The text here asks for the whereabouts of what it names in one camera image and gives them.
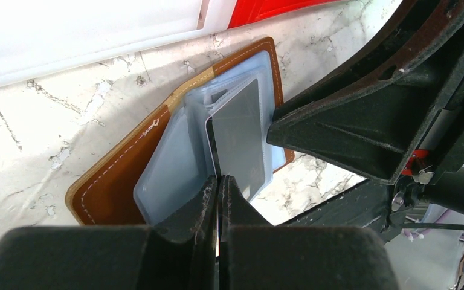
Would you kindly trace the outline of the white plastic bin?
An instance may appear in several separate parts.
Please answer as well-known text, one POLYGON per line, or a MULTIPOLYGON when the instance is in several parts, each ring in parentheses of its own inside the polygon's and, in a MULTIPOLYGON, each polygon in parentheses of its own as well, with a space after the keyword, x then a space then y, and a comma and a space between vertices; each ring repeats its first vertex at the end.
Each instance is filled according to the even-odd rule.
POLYGON ((235 1, 0 1, 0 87, 227 29, 235 1))

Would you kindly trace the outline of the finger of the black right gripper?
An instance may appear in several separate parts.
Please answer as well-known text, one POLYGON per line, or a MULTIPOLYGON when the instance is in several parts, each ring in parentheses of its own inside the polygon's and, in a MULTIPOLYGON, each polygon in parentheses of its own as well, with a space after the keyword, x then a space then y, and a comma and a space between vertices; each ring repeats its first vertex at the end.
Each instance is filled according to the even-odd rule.
POLYGON ((439 12, 446 17, 464 10, 464 1, 402 1, 387 23, 357 53, 275 110, 279 120, 292 111, 355 83, 380 68, 439 12))

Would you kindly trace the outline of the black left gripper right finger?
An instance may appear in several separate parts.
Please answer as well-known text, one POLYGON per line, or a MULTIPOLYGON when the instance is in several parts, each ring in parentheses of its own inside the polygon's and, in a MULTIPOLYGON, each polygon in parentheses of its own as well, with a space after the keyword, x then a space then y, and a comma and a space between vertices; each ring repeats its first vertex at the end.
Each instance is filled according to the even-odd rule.
POLYGON ((371 228, 273 225, 223 176, 220 289, 398 289, 385 242, 371 228))

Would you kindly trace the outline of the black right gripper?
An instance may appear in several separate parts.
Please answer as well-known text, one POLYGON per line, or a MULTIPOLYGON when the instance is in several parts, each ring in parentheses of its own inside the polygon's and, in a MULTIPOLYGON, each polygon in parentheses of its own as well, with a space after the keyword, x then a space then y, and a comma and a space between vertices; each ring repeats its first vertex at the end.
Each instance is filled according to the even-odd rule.
MULTIPOLYGON (((273 121, 269 144, 381 184, 394 184, 415 150, 439 167, 464 123, 464 24, 423 25, 395 56, 355 83, 273 121)), ((418 201, 464 214, 464 167, 427 185, 418 201)), ((388 224, 459 230, 441 222, 388 224)))

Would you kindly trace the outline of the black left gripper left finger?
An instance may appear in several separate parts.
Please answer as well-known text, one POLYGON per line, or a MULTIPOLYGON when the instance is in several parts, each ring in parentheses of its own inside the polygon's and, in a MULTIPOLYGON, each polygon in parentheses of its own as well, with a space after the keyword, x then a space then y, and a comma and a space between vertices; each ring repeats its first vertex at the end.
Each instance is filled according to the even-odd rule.
POLYGON ((0 289, 213 289, 212 176, 159 225, 21 227, 0 240, 0 289))

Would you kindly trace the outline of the red plastic bin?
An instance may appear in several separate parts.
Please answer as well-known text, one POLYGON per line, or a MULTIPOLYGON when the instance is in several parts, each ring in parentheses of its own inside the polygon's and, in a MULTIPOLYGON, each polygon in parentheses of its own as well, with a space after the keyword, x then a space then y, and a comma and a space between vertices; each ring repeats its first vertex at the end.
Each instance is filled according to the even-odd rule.
POLYGON ((331 2, 335 0, 238 0, 228 28, 241 27, 291 11, 331 2))

